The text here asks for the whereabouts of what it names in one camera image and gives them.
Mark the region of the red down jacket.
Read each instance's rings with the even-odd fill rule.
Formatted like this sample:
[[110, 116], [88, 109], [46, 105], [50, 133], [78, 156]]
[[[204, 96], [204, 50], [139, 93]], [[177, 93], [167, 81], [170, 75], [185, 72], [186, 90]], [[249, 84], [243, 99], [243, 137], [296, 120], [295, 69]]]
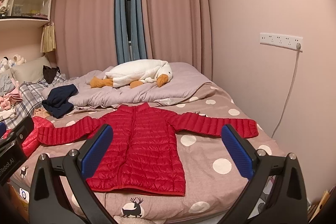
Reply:
[[54, 124], [49, 120], [41, 117], [32, 117], [34, 129], [30, 132], [22, 143], [23, 152], [29, 158], [33, 152], [41, 145], [38, 139], [39, 132], [45, 128], [54, 128]]
[[178, 132], [218, 138], [222, 127], [231, 125], [245, 139], [259, 134], [257, 123], [251, 119], [177, 114], [144, 103], [122, 105], [100, 118], [84, 117], [70, 126], [40, 127], [37, 139], [46, 146], [73, 143], [92, 138], [104, 124], [112, 127], [113, 140], [98, 169], [87, 179], [95, 192], [134, 189], [148, 194], [184, 196], [186, 180], [177, 150]]

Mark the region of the pile of pink clothes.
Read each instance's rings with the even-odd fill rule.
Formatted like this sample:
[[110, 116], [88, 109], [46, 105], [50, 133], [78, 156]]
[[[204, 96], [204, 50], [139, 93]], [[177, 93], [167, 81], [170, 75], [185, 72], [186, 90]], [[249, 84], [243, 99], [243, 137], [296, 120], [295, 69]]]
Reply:
[[11, 78], [11, 80], [15, 85], [15, 89], [1, 97], [1, 122], [9, 118], [14, 118], [16, 115], [16, 105], [22, 102], [18, 83], [13, 78]]

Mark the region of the folded red down jacket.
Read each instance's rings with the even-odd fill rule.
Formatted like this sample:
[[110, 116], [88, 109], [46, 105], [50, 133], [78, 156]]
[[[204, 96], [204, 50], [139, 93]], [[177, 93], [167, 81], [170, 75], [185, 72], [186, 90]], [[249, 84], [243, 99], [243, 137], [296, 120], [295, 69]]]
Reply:
[[45, 128], [54, 128], [54, 124], [49, 120], [41, 117], [32, 117], [34, 129], [30, 132], [22, 143], [23, 152], [29, 158], [33, 152], [41, 145], [38, 139], [39, 132]]

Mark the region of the orange beige garment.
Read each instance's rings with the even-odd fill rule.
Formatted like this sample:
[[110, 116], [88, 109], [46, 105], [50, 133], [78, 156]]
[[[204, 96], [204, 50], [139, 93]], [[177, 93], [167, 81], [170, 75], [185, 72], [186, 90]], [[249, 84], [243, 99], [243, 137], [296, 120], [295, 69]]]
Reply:
[[47, 118], [50, 117], [50, 113], [45, 110], [43, 107], [37, 108], [34, 110], [33, 117]]

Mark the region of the navy blue garment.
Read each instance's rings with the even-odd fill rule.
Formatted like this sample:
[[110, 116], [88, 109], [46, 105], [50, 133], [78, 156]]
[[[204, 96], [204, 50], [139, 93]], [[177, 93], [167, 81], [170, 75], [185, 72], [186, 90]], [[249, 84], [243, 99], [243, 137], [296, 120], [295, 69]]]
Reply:
[[68, 100], [77, 93], [78, 89], [74, 84], [53, 88], [47, 99], [42, 100], [42, 106], [54, 118], [63, 118], [74, 109], [74, 105]]

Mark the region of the grey folded garment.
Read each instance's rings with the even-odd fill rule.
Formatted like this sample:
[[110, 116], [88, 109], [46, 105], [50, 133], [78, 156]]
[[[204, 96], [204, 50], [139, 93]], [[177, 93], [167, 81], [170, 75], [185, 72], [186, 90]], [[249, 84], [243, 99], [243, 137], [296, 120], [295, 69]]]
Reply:
[[13, 84], [11, 77], [7, 74], [1, 75], [0, 78], [0, 96], [3, 97], [7, 93], [13, 91], [15, 85]]

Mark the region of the beige pillow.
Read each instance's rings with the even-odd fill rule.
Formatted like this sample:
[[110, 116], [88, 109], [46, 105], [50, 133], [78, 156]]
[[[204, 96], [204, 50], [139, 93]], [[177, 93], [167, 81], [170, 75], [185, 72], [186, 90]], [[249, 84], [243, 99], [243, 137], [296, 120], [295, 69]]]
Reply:
[[18, 81], [20, 85], [24, 82], [37, 83], [44, 78], [44, 66], [50, 67], [50, 62], [45, 56], [21, 65], [16, 65], [11, 68], [11, 72], [14, 79]]

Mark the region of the black small garment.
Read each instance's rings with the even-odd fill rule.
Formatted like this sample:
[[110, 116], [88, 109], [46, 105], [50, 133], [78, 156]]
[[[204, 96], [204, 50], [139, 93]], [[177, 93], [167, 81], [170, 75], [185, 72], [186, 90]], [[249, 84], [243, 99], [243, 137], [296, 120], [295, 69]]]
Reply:
[[48, 84], [51, 84], [57, 73], [60, 73], [59, 67], [51, 68], [46, 65], [43, 66], [43, 77]]

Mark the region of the small plush toys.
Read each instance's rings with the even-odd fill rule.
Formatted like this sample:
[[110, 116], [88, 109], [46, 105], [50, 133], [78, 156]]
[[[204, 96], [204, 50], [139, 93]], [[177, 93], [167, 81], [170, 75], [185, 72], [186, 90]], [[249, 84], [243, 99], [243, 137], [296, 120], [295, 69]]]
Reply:
[[14, 55], [12, 59], [4, 57], [3, 59], [1, 59], [0, 73], [3, 73], [16, 65], [24, 64], [25, 62], [26, 59], [21, 55]]

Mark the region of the white goose plush toy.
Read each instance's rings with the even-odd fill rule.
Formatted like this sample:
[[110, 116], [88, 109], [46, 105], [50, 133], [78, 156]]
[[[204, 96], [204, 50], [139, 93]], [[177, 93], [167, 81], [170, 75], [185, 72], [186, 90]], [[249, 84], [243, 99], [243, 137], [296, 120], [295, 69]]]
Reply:
[[94, 77], [89, 84], [91, 88], [120, 88], [127, 85], [135, 88], [146, 83], [156, 83], [158, 87], [162, 87], [172, 78], [173, 71], [168, 61], [140, 59], [117, 65], [105, 72], [102, 79]]

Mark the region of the pink curtain left panel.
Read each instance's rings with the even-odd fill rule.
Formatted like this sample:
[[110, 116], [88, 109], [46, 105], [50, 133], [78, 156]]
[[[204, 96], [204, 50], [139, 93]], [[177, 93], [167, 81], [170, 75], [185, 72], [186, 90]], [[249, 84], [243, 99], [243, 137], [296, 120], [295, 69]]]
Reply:
[[67, 77], [117, 64], [114, 0], [52, 0], [56, 62]]

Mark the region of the pink curtain panel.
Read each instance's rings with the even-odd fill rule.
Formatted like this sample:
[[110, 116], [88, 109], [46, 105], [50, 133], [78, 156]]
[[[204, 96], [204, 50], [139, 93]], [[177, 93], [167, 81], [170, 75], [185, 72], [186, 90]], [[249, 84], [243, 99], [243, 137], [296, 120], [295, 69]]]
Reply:
[[209, 0], [141, 0], [150, 59], [184, 62], [213, 74]]
[[117, 64], [114, 0], [52, 0], [56, 62], [67, 77]]

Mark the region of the light purple quilt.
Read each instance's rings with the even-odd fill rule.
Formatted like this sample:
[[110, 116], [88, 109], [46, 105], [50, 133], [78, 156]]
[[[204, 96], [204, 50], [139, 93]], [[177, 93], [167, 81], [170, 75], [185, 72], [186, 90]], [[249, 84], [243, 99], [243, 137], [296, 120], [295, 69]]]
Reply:
[[51, 85], [43, 89], [42, 96], [46, 99], [52, 89], [74, 84], [78, 92], [68, 101], [77, 107], [109, 107], [141, 102], [155, 102], [162, 106], [169, 106], [192, 97], [203, 84], [210, 82], [206, 76], [188, 63], [171, 63], [170, 66], [173, 78], [162, 87], [158, 87], [156, 83], [145, 83], [135, 88], [129, 86], [91, 88], [90, 80], [94, 77], [102, 78], [104, 75], [103, 71], [94, 70], [81, 77]]

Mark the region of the blue sheer curtain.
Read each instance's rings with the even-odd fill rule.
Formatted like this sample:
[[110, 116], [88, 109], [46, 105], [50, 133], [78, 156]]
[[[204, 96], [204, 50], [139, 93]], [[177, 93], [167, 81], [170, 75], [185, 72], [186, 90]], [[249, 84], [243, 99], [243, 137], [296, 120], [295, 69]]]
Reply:
[[147, 58], [142, 0], [114, 0], [114, 32], [119, 64]]

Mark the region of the pink curtain right panel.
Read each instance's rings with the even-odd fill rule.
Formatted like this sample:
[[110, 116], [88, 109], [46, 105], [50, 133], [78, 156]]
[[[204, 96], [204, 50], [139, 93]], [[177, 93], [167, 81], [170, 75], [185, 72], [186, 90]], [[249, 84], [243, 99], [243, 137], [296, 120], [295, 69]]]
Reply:
[[150, 59], [184, 62], [213, 74], [209, 0], [141, 0]]

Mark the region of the white wall power strip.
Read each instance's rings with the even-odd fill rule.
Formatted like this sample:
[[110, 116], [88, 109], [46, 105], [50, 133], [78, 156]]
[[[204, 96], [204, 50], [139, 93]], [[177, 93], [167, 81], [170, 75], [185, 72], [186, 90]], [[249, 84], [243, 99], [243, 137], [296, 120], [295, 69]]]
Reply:
[[291, 35], [260, 33], [260, 44], [302, 51], [303, 38]]

